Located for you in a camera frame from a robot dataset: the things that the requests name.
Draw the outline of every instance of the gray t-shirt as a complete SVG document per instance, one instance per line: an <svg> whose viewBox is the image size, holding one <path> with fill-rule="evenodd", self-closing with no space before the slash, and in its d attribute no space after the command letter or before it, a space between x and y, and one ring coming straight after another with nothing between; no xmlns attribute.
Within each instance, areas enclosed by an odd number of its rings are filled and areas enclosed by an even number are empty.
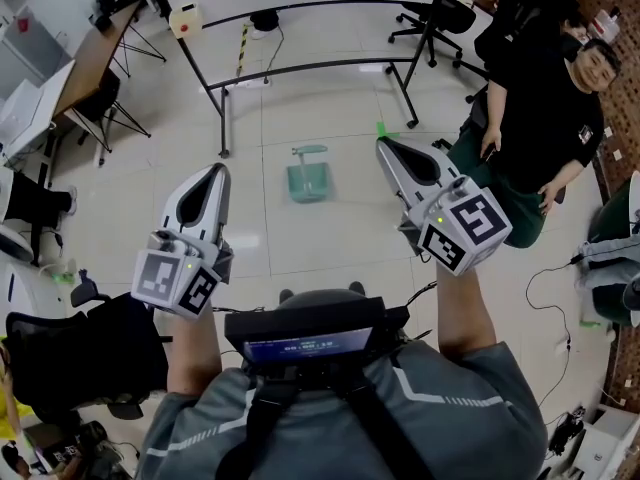
<svg viewBox="0 0 640 480"><path fill-rule="evenodd" d="M457 364L422 341L365 369L378 396L439 480L528 480L542 466L547 432L505 343ZM169 394L145 439L139 480L211 480L246 437L255 390L239 369L223 371L198 399ZM303 392L278 421L252 480L390 480L392 475L347 403Z"/></svg>

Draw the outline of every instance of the metal table frame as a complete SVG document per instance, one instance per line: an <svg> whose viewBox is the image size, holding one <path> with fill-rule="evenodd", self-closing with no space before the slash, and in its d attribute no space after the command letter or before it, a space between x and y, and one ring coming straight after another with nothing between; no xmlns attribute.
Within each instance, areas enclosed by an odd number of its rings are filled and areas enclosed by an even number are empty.
<svg viewBox="0 0 640 480"><path fill-rule="evenodd" d="M171 13L171 8L168 3L168 0L158 0L158 1L161 6L161 14L165 16L166 19L168 20L169 14ZM305 71L308 69L318 69L318 68L326 68L326 67L333 67L333 66L348 66L351 64L389 63L389 66L386 68L385 72L388 75L393 74L395 79L397 80L398 85L400 86L400 91L402 92L402 95L404 96L404 99L407 103L407 107L409 108L409 112L411 113L411 121L407 123L407 126L411 129L415 128L415 126L419 122L419 119L413 107L413 103L411 102L411 98L407 93L407 88L409 87L409 83L411 82L411 78L416 69L416 65L418 64L418 61L420 60L420 56L422 55L422 51L424 50L424 45L427 42L429 35L432 33L432 31L435 28L438 9L440 8L441 2L442 0L433 0L432 2L433 10L429 15L429 21L427 22L427 26L425 27L425 30L422 33L422 36L420 37L420 41L412 57L376 57L376 58L335 60L335 61L327 61L327 62L313 62L310 64L299 64L296 66L287 66L284 68L271 69L269 71L261 71L259 73L253 73L251 75L244 75L244 76L239 76L235 78L229 78L227 80L224 80L222 82L218 82L215 84L208 84L206 79L204 78L204 75L202 74L202 71L200 71L200 68L198 67L198 63L193 58L193 55L191 54L191 50L189 50L189 47L187 46L186 41L183 38L178 39L178 44L180 45L182 52L187 58L187 61L191 65L191 68L193 69L194 73L198 77L200 84L202 85L204 91L206 92L207 96L211 100L211 103L216 109L216 112L218 112L218 115L220 116L220 142L221 142L220 153L219 153L220 157L228 158L230 155L229 148L227 147L227 137L226 137L226 96L229 94L227 87L235 85L240 82L247 81L247 80L256 80L259 78L266 78L273 75L279 75L281 73L292 73L295 71ZM283 5L280 7L271 7L269 9L258 9L258 10L247 12L244 14L238 14L236 16L231 16L229 18L224 18L222 20L206 23L202 26L202 28L204 30L210 27L215 27L216 25L221 25L229 21L246 18L248 16L251 16L252 14L255 14L257 12L262 12L262 11L282 11L285 9L296 9L300 7L315 7L320 5L336 5L336 4L362 4L362 3L402 5L405 3L414 3L414 2L407 2L404 0L325 0L320 2L305 2L300 4ZM402 79L402 77L400 76L400 73L398 72L398 69L396 68L397 63L403 63L403 62L410 63L409 71L407 72L407 75L405 76L404 80ZM216 97L212 94L212 91L216 89L221 89L220 102L218 102Z"/></svg>

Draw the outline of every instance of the smiling man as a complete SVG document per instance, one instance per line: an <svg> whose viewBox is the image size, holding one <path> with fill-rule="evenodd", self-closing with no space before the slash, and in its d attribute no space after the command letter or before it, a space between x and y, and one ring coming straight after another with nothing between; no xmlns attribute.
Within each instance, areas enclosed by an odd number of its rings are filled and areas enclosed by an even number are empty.
<svg viewBox="0 0 640 480"><path fill-rule="evenodd" d="M463 128L449 157L481 187L490 187L513 225L507 243L535 243L558 192L589 165L604 135L598 93L621 64L594 39L575 61L559 51L529 50L491 70L488 126Z"/></svg>

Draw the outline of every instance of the yellow-black tape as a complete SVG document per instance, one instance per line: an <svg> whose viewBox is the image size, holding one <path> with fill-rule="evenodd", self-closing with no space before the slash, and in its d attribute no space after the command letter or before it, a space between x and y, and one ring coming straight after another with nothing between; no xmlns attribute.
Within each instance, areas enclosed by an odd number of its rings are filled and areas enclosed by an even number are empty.
<svg viewBox="0 0 640 480"><path fill-rule="evenodd" d="M242 61L244 59L244 47L247 45L247 32L249 27L247 25L242 26L242 42L240 43L240 55L238 55L238 69L236 69L236 78L242 73Z"/></svg>

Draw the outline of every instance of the black hair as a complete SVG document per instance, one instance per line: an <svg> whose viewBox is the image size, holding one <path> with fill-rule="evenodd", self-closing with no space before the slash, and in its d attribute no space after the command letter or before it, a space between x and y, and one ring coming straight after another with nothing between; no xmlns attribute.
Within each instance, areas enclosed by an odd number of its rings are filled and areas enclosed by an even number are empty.
<svg viewBox="0 0 640 480"><path fill-rule="evenodd" d="M571 9L564 17L564 21L569 23L571 28L587 28L587 20L577 9Z"/></svg>
<svg viewBox="0 0 640 480"><path fill-rule="evenodd" d="M20 462L21 458L18 450L10 444L5 444L2 447L2 457L4 458L4 461L8 464L8 466L16 473L18 473L18 463Z"/></svg>
<svg viewBox="0 0 640 480"><path fill-rule="evenodd" d="M604 56L607 62L615 71L616 76L620 74L622 70L622 62L616 55L616 52L613 51L613 48L605 43L602 39L591 39L587 44L585 44L582 49L583 50L591 50L592 48L597 48L598 51Z"/></svg>

